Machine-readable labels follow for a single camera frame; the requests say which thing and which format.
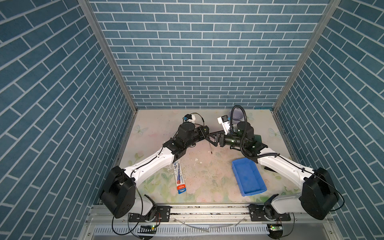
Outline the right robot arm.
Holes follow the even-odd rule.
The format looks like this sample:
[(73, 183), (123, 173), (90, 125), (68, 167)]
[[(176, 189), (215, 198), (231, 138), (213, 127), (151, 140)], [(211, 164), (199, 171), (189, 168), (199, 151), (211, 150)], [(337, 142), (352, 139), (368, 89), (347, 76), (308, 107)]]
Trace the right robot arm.
[(229, 120), (218, 119), (223, 130), (211, 133), (207, 139), (214, 146), (229, 146), (240, 151), (244, 157), (282, 175), (299, 188), (299, 193), (275, 194), (263, 207), (265, 217), (276, 220), (286, 213), (307, 213), (317, 220), (323, 220), (342, 196), (337, 191), (327, 170), (305, 167), (274, 152), (254, 135), (253, 127), (238, 122), (234, 128)]

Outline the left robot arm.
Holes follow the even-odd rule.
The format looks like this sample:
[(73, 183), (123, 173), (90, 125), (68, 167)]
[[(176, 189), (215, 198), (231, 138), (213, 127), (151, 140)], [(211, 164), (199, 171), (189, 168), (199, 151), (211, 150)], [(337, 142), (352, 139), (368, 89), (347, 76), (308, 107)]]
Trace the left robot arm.
[(157, 204), (150, 197), (136, 196), (139, 185), (180, 159), (189, 147), (205, 140), (208, 134), (208, 126), (197, 127), (191, 122), (181, 124), (175, 136), (148, 158), (130, 167), (112, 168), (103, 184), (100, 200), (116, 219), (131, 213), (151, 220)]

